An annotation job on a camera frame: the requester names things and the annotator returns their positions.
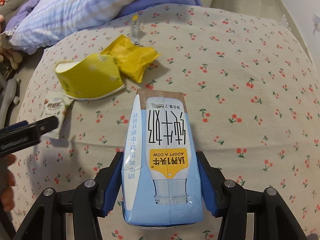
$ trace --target blue milk carton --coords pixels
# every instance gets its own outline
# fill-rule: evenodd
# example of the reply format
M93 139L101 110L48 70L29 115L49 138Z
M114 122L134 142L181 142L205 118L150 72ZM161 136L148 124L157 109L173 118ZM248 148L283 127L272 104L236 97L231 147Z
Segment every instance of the blue milk carton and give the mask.
M201 182L182 93L137 90L122 168L123 216L167 228L203 220Z

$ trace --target yellow paper cup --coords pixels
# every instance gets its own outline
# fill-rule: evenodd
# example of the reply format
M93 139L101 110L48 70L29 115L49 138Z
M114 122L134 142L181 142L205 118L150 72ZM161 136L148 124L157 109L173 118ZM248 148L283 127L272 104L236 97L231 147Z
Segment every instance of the yellow paper cup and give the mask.
M82 61L63 61L55 73L68 97L95 100L124 88L119 68L111 55L92 54Z

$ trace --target cherry pattern sheet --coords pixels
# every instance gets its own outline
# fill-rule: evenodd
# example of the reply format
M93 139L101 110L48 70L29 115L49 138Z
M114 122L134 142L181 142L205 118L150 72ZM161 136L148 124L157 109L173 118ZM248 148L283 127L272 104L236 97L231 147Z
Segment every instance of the cherry pattern sheet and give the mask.
M319 234L320 93L318 75L295 37L277 22L231 12L163 4L138 12L140 41L162 55L143 82L123 78L126 88L97 101L76 101L60 140L17 152L15 226L43 189L77 187L109 166L124 149L137 88L184 93L197 150L224 176L243 187L276 188L307 235ZM49 90L62 91L53 67L81 60L130 35L132 16L74 33L48 48L34 72L18 120L40 119ZM119 193L113 211L100 219L104 239L216 239L220 219L175 229L127 225ZM68 239L73 239L72 216ZM252 236L253 217L247 236Z

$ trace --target metal screw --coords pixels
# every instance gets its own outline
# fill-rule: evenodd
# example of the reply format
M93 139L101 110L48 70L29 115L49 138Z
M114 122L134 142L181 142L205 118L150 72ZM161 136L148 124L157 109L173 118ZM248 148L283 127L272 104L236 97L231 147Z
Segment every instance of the metal screw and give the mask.
M274 188L269 187L269 188L267 188L267 193L268 193L269 195L271 195L271 196L274 196L274 195L277 194L277 191L276 191Z
M43 192L43 195L45 195L45 196L50 196L52 194L53 194L53 189L52 188L47 188Z
M89 179L84 183L84 185L86 187L93 187L94 185L96 185L96 182L93 179Z
M224 182L224 185L225 185L226 187L234 187L234 186L236 185L236 183L235 183L233 180L231 180L231 179L227 179L227 180Z

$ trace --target human hand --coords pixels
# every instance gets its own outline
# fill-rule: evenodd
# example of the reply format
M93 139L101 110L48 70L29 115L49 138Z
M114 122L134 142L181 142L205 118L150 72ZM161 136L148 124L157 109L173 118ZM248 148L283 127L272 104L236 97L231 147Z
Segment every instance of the human hand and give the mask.
M17 157L13 154L9 154L4 158L6 159L8 166L14 164L17 159ZM8 186L0 197L2 205L3 205L3 209L5 212L9 212L14 208L12 187L14 187L16 185L16 182L14 179L14 175L9 170L7 172L7 182L8 182Z

